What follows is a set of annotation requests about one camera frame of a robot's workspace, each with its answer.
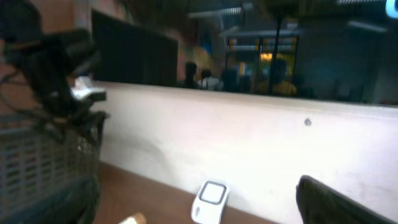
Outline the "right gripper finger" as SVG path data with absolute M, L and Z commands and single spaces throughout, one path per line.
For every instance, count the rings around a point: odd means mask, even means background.
M 295 198 L 304 224 L 397 224 L 309 175 L 301 176 Z

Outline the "white tube with tan cap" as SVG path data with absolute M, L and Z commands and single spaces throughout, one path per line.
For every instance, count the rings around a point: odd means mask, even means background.
M 147 220 L 142 213 L 136 213 L 123 219 L 119 224 L 147 224 Z

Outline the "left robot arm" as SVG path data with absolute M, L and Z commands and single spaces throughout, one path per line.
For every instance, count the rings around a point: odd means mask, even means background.
M 1 84 L 22 75 L 39 109 L 22 109 L 2 96 L 13 112 L 43 125 L 72 129 L 89 141 L 102 137 L 104 111 L 92 111 L 106 92 L 91 84 L 91 73 L 101 63 L 100 52 L 86 29 L 46 34 L 42 16 L 30 1 L 1 1 L 1 62 L 13 68 Z

